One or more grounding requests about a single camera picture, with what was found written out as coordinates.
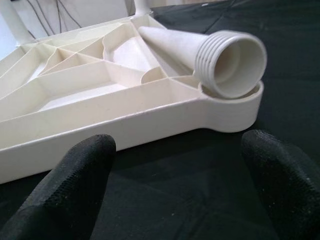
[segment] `black cloth surface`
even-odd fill
[[[232,0],[154,9],[169,29],[249,32],[268,52],[257,122],[320,164],[320,2]],[[240,133],[198,129],[117,153],[93,240],[276,240]],[[0,185],[0,227],[45,173]]]

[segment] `black glove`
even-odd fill
[[[115,153],[108,135],[71,148],[6,223],[0,240],[88,240]]]
[[[241,145],[280,239],[319,239],[320,167],[300,148],[260,130],[246,132]]]

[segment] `white cone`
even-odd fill
[[[264,44],[255,36],[235,31],[211,35],[142,26],[147,42],[192,70],[209,90],[228,99],[250,92],[267,66]]]

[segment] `white plastic part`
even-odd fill
[[[195,70],[195,76],[223,98],[239,98],[250,92],[263,76],[267,52],[248,33],[218,31],[211,35],[141,26],[148,42]]]
[[[134,5],[136,16],[143,16],[152,12],[147,0],[134,0]]]
[[[54,168],[95,134],[113,136],[122,150],[255,122],[261,81],[237,99],[222,98],[147,45],[141,26],[165,29],[148,15],[128,17],[23,45],[0,61],[0,183]]]
[[[15,37],[18,45],[31,43],[34,40],[12,6],[10,0],[0,0],[0,14],[9,26],[9,29]]]

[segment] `white wall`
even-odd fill
[[[60,32],[59,15],[56,0],[38,0],[43,13],[50,24],[50,30],[36,0],[29,0],[37,11],[44,27],[50,35]],[[91,26],[114,19],[128,16],[125,0],[60,0],[70,15],[82,26]],[[39,20],[27,0],[13,1],[13,6],[20,15],[22,21],[36,38],[46,37],[47,34],[39,23]],[[79,28],[68,16],[63,6],[58,3],[61,16],[62,32]]]
[[[0,14],[0,60],[11,53],[15,48],[16,40]]]

